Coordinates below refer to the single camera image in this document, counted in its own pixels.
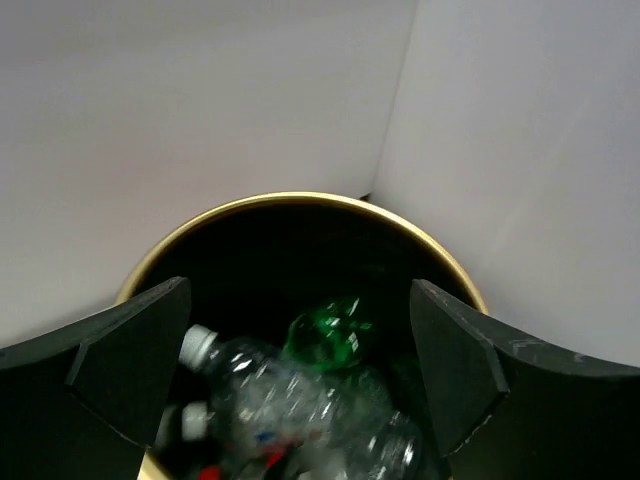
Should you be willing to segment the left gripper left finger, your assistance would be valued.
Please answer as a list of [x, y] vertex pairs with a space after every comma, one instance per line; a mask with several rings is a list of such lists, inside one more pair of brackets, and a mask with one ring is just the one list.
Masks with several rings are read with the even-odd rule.
[[190, 282], [174, 277], [2, 349], [2, 478], [136, 478], [190, 311]]

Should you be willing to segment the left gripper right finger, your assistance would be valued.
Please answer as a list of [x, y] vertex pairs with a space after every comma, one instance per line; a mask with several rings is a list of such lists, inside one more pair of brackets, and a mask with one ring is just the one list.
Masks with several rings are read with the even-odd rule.
[[457, 479], [635, 479], [639, 371], [548, 343], [417, 280], [410, 319]]

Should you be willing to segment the clear unlabelled bottle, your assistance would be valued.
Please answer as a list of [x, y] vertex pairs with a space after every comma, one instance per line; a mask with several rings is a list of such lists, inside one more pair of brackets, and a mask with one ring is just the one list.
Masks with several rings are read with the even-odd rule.
[[330, 457], [341, 479], [411, 479], [421, 434], [394, 409], [371, 369], [319, 372], [255, 339], [219, 339], [201, 325], [185, 333], [179, 362], [202, 377], [206, 400], [181, 412], [181, 437], [212, 437], [246, 459], [303, 447]]

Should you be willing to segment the small red label bottle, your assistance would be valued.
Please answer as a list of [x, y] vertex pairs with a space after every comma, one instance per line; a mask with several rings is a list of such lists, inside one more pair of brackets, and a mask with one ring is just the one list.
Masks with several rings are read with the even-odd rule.
[[315, 434], [275, 438], [257, 453], [243, 453], [233, 444], [224, 445], [219, 464], [201, 467], [198, 479], [297, 479], [301, 469], [296, 449]]

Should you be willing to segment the green soda bottle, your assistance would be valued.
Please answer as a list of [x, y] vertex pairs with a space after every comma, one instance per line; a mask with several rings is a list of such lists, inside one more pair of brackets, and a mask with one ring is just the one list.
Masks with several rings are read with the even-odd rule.
[[353, 367], [380, 335], [378, 307], [362, 296], [326, 299], [302, 311], [290, 324], [282, 355], [318, 371]]

